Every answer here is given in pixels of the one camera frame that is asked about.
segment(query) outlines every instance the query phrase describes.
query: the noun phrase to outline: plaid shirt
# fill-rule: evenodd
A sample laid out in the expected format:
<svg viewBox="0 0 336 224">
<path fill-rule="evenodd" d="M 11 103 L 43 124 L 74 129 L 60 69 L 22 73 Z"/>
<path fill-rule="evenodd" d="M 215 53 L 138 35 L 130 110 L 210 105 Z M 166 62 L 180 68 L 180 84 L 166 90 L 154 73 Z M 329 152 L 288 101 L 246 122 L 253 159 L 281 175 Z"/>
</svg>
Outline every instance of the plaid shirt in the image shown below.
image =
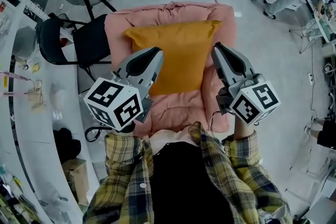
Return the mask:
<svg viewBox="0 0 336 224">
<path fill-rule="evenodd" d="M 202 149 L 209 179 L 228 200 L 234 223 L 267 223 L 264 217 L 292 223 L 286 201 L 258 164 L 256 133 L 239 141 L 228 137 L 223 151 L 219 140 L 209 136 L 200 122 L 188 132 Z M 148 137 L 110 134 L 106 154 L 109 176 L 94 195 L 84 223 L 113 223 L 118 219 L 127 224 L 154 223 L 150 188 L 153 156 Z"/>
</svg>

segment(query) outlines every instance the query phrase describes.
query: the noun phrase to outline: black chair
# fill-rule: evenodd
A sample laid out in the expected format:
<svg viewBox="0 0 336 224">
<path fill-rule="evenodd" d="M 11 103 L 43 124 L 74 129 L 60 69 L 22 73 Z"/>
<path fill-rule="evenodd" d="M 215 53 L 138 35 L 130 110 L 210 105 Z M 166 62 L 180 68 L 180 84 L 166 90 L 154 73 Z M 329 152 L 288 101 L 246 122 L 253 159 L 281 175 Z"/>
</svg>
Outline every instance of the black chair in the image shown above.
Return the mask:
<svg viewBox="0 0 336 224">
<path fill-rule="evenodd" d="M 111 54 L 104 29 L 105 17 L 106 14 L 101 15 L 89 23 L 60 18 L 44 21 L 39 35 L 41 55 L 53 65 L 78 65 L 93 81 L 96 81 L 92 76 L 90 66 L 98 63 L 111 63 L 110 61 L 100 61 Z M 72 35 L 77 61 L 68 61 L 63 54 L 59 33 L 64 22 L 83 25 Z"/>
</svg>

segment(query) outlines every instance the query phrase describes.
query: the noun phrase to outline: gray floor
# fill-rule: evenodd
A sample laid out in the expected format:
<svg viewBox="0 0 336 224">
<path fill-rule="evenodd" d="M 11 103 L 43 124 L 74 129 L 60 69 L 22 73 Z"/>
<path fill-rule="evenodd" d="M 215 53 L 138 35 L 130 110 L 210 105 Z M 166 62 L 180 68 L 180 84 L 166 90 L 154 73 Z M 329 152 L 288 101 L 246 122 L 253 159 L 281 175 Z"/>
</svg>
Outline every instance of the gray floor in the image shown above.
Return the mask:
<svg viewBox="0 0 336 224">
<path fill-rule="evenodd" d="M 214 2 L 214 0 L 110 0 L 110 3 L 120 10 L 170 1 Z M 321 41 L 318 40 L 318 44 L 312 50 L 308 49 L 300 55 L 299 49 L 305 46 L 307 41 L 288 31 L 290 27 L 304 25 L 307 22 L 309 17 L 307 8 L 304 6 L 296 12 L 285 10 L 279 14 L 277 20 L 271 20 L 262 14 L 263 4 L 253 4 L 250 0 L 218 0 L 218 2 L 231 5 L 235 9 L 236 49 L 249 58 L 257 72 L 262 72 L 266 79 L 271 80 L 282 102 L 272 115 L 256 127 L 262 164 L 268 169 L 281 191 L 285 192 L 285 189 L 290 188 L 300 195 L 309 196 L 303 187 L 304 183 L 308 182 L 296 177 L 289 169 L 299 150 L 316 146 L 314 141 L 310 144 L 304 142 L 303 134 L 303 127 L 314 115 L 310 109 L 312 88 L 308 80 L 308 73 L 312 72 L 312 63 L 316 81 L 313 107 L 320 118 L 326 116 L 329 100 L 328 88 L 322 73 Z M 64 8 L 60 10 L 61 4 L 64 4 Z M 70 19 L 89 21 L 85 7 L 71 6 L 64 0 L 49 0 L 46 13 L 49 12 L 67 13 Z M 99 16 L 110 11 L 104 5 L 98 4 L 93 8 L 93 12 L 95 16 Z M 98 75 L 104 72 L 106 70 L 94 71 Z M 80 73 L 79 84 L 83 90 L 90 87 L 91 81 Z M 225 135 L 227 134 L 218 134 L 218 137 L 222 138 Z M 319 147 L 317 151 L 325 153 L 325 150 Z M 316 155 L 320 159 L 317 158 L 315 165 L 319 166 L 325 160 L 325 155 L 322 153 Z M 289 200 L 293 213 L 300 212 L 306 206 L 299 199 L 287 193 L 284 195 Z"/>
</svg>

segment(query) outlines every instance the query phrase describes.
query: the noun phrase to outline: pink cushion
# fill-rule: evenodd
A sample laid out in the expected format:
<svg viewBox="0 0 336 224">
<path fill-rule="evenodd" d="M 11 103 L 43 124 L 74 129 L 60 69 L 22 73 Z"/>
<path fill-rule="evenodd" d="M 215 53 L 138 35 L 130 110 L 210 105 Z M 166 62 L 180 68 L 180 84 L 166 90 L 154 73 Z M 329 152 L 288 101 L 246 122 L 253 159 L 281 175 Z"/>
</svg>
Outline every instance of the pink cushion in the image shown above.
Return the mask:
<svg viewBox="0 0 336 224">
<path fill-rule="evenodd" d="M 170 2 L 109 14 L 105 19 L 105 31 L 111 50 L 113 69 L 115 70 L 126 56 L 132 54 L 131 40 L 122 36 L 127 28 L 208 19 L 223 22 L 214 35 L 214 43 L 221 41 L 233 47 L 236 38 L 235 17 L 233 8 L 227 5 Z M 180 131 L 195 121 L 200 121 L 205 128 L 208 128 L 212 113 L 218 111 L 215 96 L 223 87 L 214 69 L 209 69 L 211 66 L 213 62 L 209 53 L 201 90 L 151 97 L 154 105 L 145 123 L 136 123 L 135 134 L 138 136 L 151 135 L 162 129 Z M 216 132 L 227 131 L 226 118 L 216 116 L 213 129 Z"/>
</svg>

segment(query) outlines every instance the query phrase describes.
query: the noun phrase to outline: yellow pillow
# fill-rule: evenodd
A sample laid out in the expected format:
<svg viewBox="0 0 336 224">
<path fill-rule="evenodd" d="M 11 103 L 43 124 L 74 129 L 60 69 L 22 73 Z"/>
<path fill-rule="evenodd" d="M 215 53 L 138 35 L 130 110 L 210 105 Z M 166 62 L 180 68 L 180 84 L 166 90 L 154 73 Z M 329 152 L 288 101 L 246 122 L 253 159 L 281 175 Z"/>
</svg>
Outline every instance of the yellow pillow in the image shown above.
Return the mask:
<svg viewBox="0 0 336 224">
<path fill-rule="evenodd" d="M 123 36 L 130 37 L 136 52 L 150 47 L 163 50 L 164 62 L 151 95 L 181 93 L 201 88 L 205 61 L 214 32 L 221 26 L 217 20 L 131 27 Z"/>
</svg>

